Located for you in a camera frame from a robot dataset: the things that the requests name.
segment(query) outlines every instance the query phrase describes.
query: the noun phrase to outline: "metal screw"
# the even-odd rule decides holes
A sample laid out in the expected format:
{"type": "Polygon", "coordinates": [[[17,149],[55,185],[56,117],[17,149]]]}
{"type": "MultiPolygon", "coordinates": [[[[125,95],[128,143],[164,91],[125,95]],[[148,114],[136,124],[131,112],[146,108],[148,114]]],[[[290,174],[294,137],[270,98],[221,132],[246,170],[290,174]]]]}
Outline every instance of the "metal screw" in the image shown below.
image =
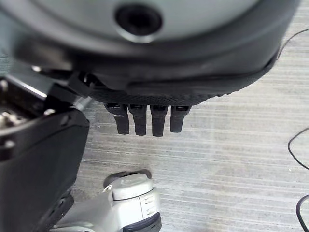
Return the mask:
{"type": "Polygon", "coordinates": [[[1,80],[0,81],[0,87],[1,87],[3,92],[7,92],[8,91],[8,82],[6,80],[1,80]]]}
{"type": "Polygon", "coordinates": [[[31,68],[32,68],[33,71],[38,72],[38,73],[39,73],[40,71],[42,71],[42,68],[39,67],[39,66],[32,66],[31,68]]]}
{"type": "Polygon", "coordinates": [[[56,112],[54,109],[47,109],[44,111],[44,115],[47,116],[47,115],[51,115],[53,114],[54,112],[56,112]]]}

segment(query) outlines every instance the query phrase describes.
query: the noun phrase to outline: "black plastic bracket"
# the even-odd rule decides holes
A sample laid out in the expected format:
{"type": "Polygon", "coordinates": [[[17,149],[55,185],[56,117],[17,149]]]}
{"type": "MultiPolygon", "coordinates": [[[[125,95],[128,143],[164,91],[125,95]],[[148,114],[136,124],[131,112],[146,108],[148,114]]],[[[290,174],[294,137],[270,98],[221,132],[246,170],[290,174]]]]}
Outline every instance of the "black plastic bracket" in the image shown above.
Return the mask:
{"type": "Polygon", "coordinates": [[[136,135],[146,135],[147,124],[147,106],[146,105],[128,105],[129,112],[133,115],[136,135]]]}
{"type": "Polygon", "coordinates": [[[183,119],[190,112],[191,106],[172,106],[170,109],[170,132],[180,133],[183,119]]]}
{"type": "Polygon", "coordinates": [[[153,136],[162,137],[164,124],[165,124],[165,116],[168,112],[168,106],[163,105],[151,105],[150,111],[153,121],[153,136]]]}
{"type": "Polygon", "coordinates": [[[129,134],[129,117],[127,115],[126,105],[117,103],[108,103],[104,105],[107,111],[114,115],[118,133],[129,134]]]}

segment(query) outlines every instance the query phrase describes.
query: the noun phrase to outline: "white robotic part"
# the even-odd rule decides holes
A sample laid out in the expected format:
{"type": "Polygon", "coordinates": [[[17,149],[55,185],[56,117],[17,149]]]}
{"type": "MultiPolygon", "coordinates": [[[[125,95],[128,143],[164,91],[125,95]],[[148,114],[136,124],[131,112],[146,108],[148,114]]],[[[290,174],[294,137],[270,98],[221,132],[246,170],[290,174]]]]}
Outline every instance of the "white robotic part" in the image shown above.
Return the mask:
{"type": "Polygon", "coordinates": [[[121,177],[110,186],[97,197],[73,207],[50,231],[118,232],[159,212],[159,193],[146,175],[121,177]]]}
{"type": "Polygon", "coordinates": [[[145,174],[129,175],[111,183],[114,200],[125,200],[143,195],[153,189],[153,181],[145,174]]]}

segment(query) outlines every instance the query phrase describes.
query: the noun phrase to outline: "black plastic housing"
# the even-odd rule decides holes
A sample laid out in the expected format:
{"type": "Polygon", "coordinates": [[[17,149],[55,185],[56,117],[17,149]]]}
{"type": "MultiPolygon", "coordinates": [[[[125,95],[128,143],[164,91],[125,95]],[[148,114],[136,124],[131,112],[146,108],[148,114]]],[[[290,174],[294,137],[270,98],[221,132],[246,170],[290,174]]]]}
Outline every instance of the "black plastic housing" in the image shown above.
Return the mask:
{"type": "Polygon", "coordinates": [[[0,130],[2,231],[41,232],[69,210],[88,129],[85,116],[70,109],[0,130]]]}
{"type": "Polygon", "coordinates": [[[238,91],[265,74],[298,4],[260,0],[211,32],[138,44],[73,27],[32,1],[2,0],[0,43],[7,54],[31,65],[95,74],[101,83],[91,95],[99,101],[193,105],[238,91]]]}

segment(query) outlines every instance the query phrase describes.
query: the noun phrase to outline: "rubber tab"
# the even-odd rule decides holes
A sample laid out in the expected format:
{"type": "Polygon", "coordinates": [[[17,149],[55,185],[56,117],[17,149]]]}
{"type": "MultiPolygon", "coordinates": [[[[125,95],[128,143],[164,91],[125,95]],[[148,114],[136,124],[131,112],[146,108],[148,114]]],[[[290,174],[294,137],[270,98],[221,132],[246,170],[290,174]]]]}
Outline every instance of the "rubber tab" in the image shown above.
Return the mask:
{"type": "Polygon", "coordinates": [[[119,134],[129,134],[129,117],[127,115],[126,105],[117,103],[104,104],[108,112],[114,115],[117,130],[119,134]]]}

